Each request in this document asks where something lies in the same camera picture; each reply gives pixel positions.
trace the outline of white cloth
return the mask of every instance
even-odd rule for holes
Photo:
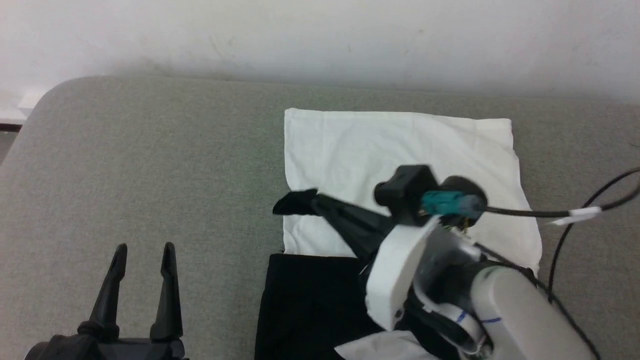
[[[424,350],[411,331],[378,332],[334,349],[345,360],[438,360]]]
[[[388,215],[375,203],[376,184],[396,167],[428,164],[436,180],[459,175],[477,183],[489,204],[530,209],[520,186],[509,119],[463,119],[419,113],[288,109],[285,174],[291,190],[321,193]],[[533,218],[485,213],[469,229],[479,243],[535,272],[542,255]],[[321,217],[284,217],[285,254],[351,256]]]

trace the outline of black cable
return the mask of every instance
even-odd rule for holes
[[[504,256],[498,254],[497,252],[489,249],[488,247],[485,247],[485,246],[483,246],[481,244],[478,244],[478,243],[474,244],[474,246],[476,246],[478,249],[480,249],[480,251],[484,252],[485,254],[487,254],[489,256],[492,256],[492,257],[498,259],[499,261],[505,263],[509,267],[515,268],[517,270],[520,269],[520,266],[518,266],[514,262],[506,259]],[[569,314],[569,311],[567,311],[567,309],[564,307],[564,305],[558,299],[558,297],[555,294],[553,294],[553,292],[551,292],[551,290],[548,287],[546,287],[537,278],[533,277],[531,280],[536,284],[537,287],[541,288],[549,297],[551,297],[553,299],[553,301],[558,306],[558,309],[560,310],[562,315],[566,318],[566,320],[569,323],[569,325],[571,325],[573,330],[578,334],[578,336],[580,336],[580,339],[582,339],[582,341],[584,341],[584,343],[587,345],[587,347],[589,348],[591,353],[595,356],[596,360],[601,360],[600,353],[599,353],[598,349],[596,348],[596,346],[593,344],[593,342],[591,342],[591,340],[589,340],[589,338],[587,337],[587,334],[584,333],[584,331],[578,326],[578,324],[575,322],[575,320],[571,317],[571,315]]]
[[[612,181],[609,182],[609,184],[606,185],[606,187],[608,188],[609,186],[613,185],[614,183],[617,183],[618,181],[622,180],[623,178],[631,175],[631,174],[635,174],[636,172],[640,172],[640,167],[637,168],[633,168],[627,172],[625,172],[622,175],[619,175],[618,177],[616,177],[615,179],[613,179]],[[635,199],[638,195],[640,195],[640,181],[638,181],[638,184],[636,186],[636,188],[633,189],[633,191],[631,191],[630,193],[626,194],[625,196],[621,197],[620,199],[616,200],[616,201],[612,201],[608,204],[603,204],[600,205],[600,208],[602,209],[602,211],[607,211],[607,210],[611,210],[614,208],[617,208],[620,205],[626,204],[627,202]],[[494,208],[492,206],[487,206],[484,209],[486,212],[488,213],[496,213],[496,214],[501,214],[501,215],[511,215],[514,217],[535,217],[535,218],[563,218],[563,217],[569,217],[571,216],[570,212],[568,210],[564,210],[564,211],[529,211],[529,210],[512,210],[512,209],[502,209],[502,208]]]
[[[591,205],[591,203],[594,202],[602,193],[604,193],[604,191],[606,191],[607,189],[609,189],[611,186],[613,186],[617,182],[621,181],[622,179],[626,178],[627,176],[633,175],[633,174],[635,174],[637,172],[640,172],[640,168],[633,168],[633,169],[631,169],[631,170],[629,170],[627,172],[624,172],[624,173],[616,176],[614,179],[612,179],[611,181],[606,183],[603,187],[601,187],[597,192],[595,192],[589,198],[589,200],[587,200],[584,203],[584,205],[582,205],[582,207],[586,208],[587,206]],[[618,203],[616,205],[620,206],[620,205],[624,204],[625,202],[633,199],[634,198],[633,194],[634,193],[632,192],[629,195],[621,198],[620,200],[612,202],[611,204]],[[556,275],[556,265],[557,265],[558,257],[560,256],[560,250],[562,249],[564,241],[565,241],[567,235],[569,234],[569,231],[571,231],[572,228],[573,228],[573,224],[569,224],[564,229],[564,232],[562,233],[562,236],[560,236],[560,240],[558,241],[558,245],[556,245],[556,251],[554,252],[554,258],[551,261],[551,270],[549,271],[549,280],[547,281],[547,284],[549,286],[549,292],[553,291],[553,288],[554,288],[554,276]],[[553,301],[551,295],[548,296],[547,300],[550,303]]]

